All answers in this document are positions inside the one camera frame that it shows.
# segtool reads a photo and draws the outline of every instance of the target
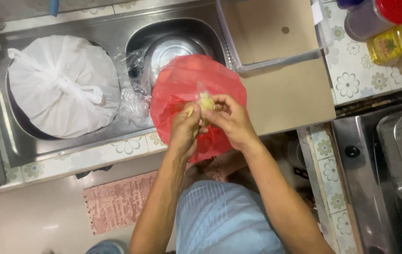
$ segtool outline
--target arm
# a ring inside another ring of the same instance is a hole
[[[193,108],[190,117],[189,107],[174,117],[167,153],[132,233],[131,254],[165,253],[173,230],[185,166],[197,146],[193,131],[198,130],[201,110],[196,104]]]
[[[293,254],[334,254],[299,194],[288,184],[278,164],[262,144],[246,110],[229,95],[214,95],[220,112],[207,112],[232,146],[245,156],[270,222]]]

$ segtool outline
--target red plastic bag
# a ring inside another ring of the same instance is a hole
[[[210,56],[178,56],[162,69],[152,91],[150,114],[164,143],[170,141],[174,116],[186,102],[196,100],[197,83],[203,84],[210,95],[228,94],[243,107],[247,106],[247,91],[237,73]],[[220,128],[209,126],[208,129],[208,133],[198,135],[197,150],[190,162],[209,159],[232,149]]]

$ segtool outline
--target cooking oil bottle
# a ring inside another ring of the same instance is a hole
[[[402,56],[402,25],[375,35],[367,40],[370,58],[376,64]]]

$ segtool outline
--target red lid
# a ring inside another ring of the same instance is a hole
[[[402,0],[375,0],[378,12],[395,24],[402,24]]]

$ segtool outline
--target floor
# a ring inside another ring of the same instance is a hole
[[[127,245],[135,225],[93,235],[82,190],[157,170],[163,155],[133,159],[83,179],[70,176],[0,194],[0,254],[82,254],[104,239]],[[291,173],[287,161],[277,161],[289,182],[306,185],[305,179]],[[174,230],[167,251],[175,248]]]

